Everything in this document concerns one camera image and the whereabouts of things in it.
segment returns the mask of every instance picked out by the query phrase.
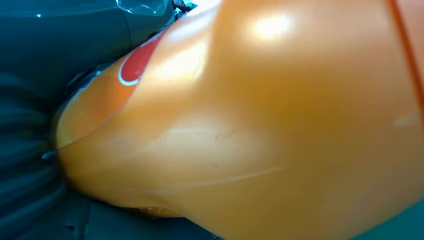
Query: orange inflatable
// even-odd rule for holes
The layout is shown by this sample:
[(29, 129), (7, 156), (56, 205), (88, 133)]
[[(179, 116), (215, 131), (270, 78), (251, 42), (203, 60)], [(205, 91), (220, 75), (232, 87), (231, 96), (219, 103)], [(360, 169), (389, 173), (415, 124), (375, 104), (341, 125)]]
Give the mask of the orange inflatable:
[(338, 240), (424, 197), (419, 0), (197, 8), (67, 105), (70, 181), (226, 240)]

